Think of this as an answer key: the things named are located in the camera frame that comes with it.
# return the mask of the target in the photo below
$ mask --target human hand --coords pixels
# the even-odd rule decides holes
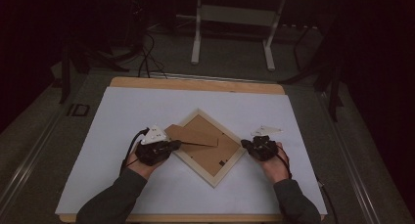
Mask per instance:
[[[160,161],[156,164],[154,164],[153,166],[149,166],[145,163],[142,163],[138,157],[135,155],[135,151],[137,150],[137,146],[139,144],[137,143],[133,152],[129,155],[128,160],[127,160],[127,167],[131,170],[133,170],[134,172],[140,174],[142,177],[144,177],[146,180],[149,180],[150,175],[156,170],[156,168],[158,168],[160,165],[162,165],[164,161]]]
[[[286,164],[289,165],[289,158],[283,150],[283,145],[280,142],[276,144],[279,148],[278,156],[280,156],[280,158],[273,157],[267,161],[256,160],[256,162],[262,167],[265,176],[272,183],[277,183],[284,179],[290,178],[290,172],[284,164],[284,162],[286,162]]]

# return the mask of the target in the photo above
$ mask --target sleeve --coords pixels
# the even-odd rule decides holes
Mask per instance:
[[[125,169],[112,186],[87,202],[76,215],[77,224],[124,223],[147,180]]]
[[[275,183],[274,191],[281,211],[289,223],[321,223],[317,207],[302,194],[296,180],[285,179]]]

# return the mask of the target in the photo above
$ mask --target floor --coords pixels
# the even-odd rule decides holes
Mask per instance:
[[[184,21],[175,34],[157,25],[150,28],[146,47],[150,50],[154,39],[154,48],[149,72],[143,70],[140,75],[276,83],[299,72],[292,50],[301,31],[293,27],[277,31],[272,44],[274,72],[265,67],[258,34],[218,34],[214,24],[204,26],[200,63],[191,65],[192,27],[192,21]],[[316,30],[303,40],[301,65],[320,40]],[[89,74],[73,70],[71,94],[63,105],[59,104],[61,89],[51,86],[0,135],[1,223],[62,223],[55,208],[105,88],[114,76],[138,76],[142,60],[140,56],[119,63],[130,69],[125,73],[94,61]],[[54,68],[58,76],[59,66]],[[327,93],[314,91],[314,79],[310,76],[284,88],[313,168],[328,194],[323,195],[329,210],[323,223],[336,223],[336,219],[345,224],[414,223],[346,86],[341,86],[344,105],[338,108],[335,123],[327,113]],[[90,113],[70,115],[71,104],[89,105]]]

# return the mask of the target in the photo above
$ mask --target table leg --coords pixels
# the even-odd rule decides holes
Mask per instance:
[[[266,39],[262,42],[263,51],[264,51],[264,54],[265,54],[266,66],[267,66],[268,70],[270,70],[270,71],[275,70],[274,59],[272,58],[271,44],[272,44],[272,40],[274,39],[275,30],[278,27],[278,22],[280,21],[281,13],[283,12],[285,2],[286,2],[286,0],[281,0],[280,1],[278,11],[275,14],[274,21],[272,22],[272,25],[271,25],[271,31],[269,32],[268,39]]]
[[[197,65],[199,63],[199,54],[201,53],[201,1],[202,0],[198,0],[198,7],[196,9],[196,34],[195,41],[193,42],[192,65]]]

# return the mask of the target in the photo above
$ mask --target black cable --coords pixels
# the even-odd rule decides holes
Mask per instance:
[[[125,167],[128,167],[129,165],[131,165],[131,164],[133,164],[135,161],[137,161],[138,160],[138,158],[136,158],[136,159],[134,159],[134,160],[132,160],[132,162],[129,162]]]
[[[147,36],[149,36],[152,39],[152,46],[150,47],[150,49],[148,50],[148,53],[146,54],[146,49],[143,48],[143,54],[144,54],[144,59],[143,61],[141,61],[141,64],[138,68],[138,77],[140,77],[141,74],[141,69],[143,68],[143,65],[146,64],[146,70],[147,70],[147,75],[150,78],[150,74],[149,74],[149,70],[148,70],[148,56],[150,55],[150,53],[152,52],[153,48],[155,47],[155,39],[153,38],[153,36],[149,35],[148,33],[146,33]]]
[[[292,179],[293,178],[293,174],[291,173],[291,170],[290,170],[290,159],[288,158],[288,156],[287,156],[287,154],[285,153],[285,151],[282,149],[282,148],[280,148],[280,147],[278,147],[277,146],[277,148],[279,148],[281,151],[283,151],[283,153],[286,155],[286,157],[287,157],[287,161],[285,161],[280,155],[278,155],[278,153],[277,154],[274,154],[274,151],[273,150],[271,150],[268,146],[266,146],[266,145],[263,145],[271,154],[273,154],[273,155],[275,155],[276,157],[278,157],[282,162],[283,162],[283,164],[284,164],[284,166],[286,167],[286,169],[287,169],[287,171],[288,171],[288,176],[289,176],[289,178],[290,179]]]
[[[127,162],[128,162],[128,158],[129,158],[129,155],[131,154],[131,150],[132,150],[132,148],[134,147],[134,144],[135,144],[135,141],[137,140],[137,138],[140,136],[140,135],[146,135],[148,132],[149,132],[149,128],[146,128],[146,129],[143,129],[143,130],[141,130],[140,132],[138,132],[135,136],[134,136],[134,138],[132,139],[132,141],[131,141],[131,144],[130,144],[130,146],[129,146],[129,148],[128,148],[128,151],[127,151],[127,154],[125,155],[125,159],[122,161],[122,164],[121,164],[121,170],[120,170],[120,172],[119,173],[121,173],[122,172],[122,170],[126,167],[126,166],[128,166],[128,165],[130,165],[131,163],[128,163],[127,164]]]
[[[335,222],[336,222],[337,224],[339,224],[339,219],[338,219],[338,216],[337,216],[337,213],[336,213],[335,207],[333,206],[332,200],[330,199],[329,193],[327,193],[326,188],[324,187],[324,184],[323,184],[322,182],[320,182],[320,179],[317,177],[317,175],[316,175],[316,174],[314,174],[314,175],[315,175],[315,178],[317,179],[317,182],[318,182],[319,184],[321,184],[320,188],[321,188],[321,190],[323,190],[323,193],[324,193],[324,195],[326,196],[327,201],[329,201],[329,205],[330,205],[330,207],[332,208],[332,212],[333,212],[333,216],[334,216],[334,218],[335,218]]]
[[[149,53],[149,55],[148,55],[148,58],[150,58],[150,60],[151,61],[153,61],[153,64],[157,67],[157,69],[156,70],[150,70],[150,72],[161,72],[163,75],[164,75],[164,77],[166,78],[166,79],[168,79],[167,78],[167,75],[165,74],[165,72],[163,71],[164,70],[164,64],[162,63],[162,62],[159,62],[159,61],[156,61],[156,59],[153,57],[153,55],[152,54],[150,54]]]

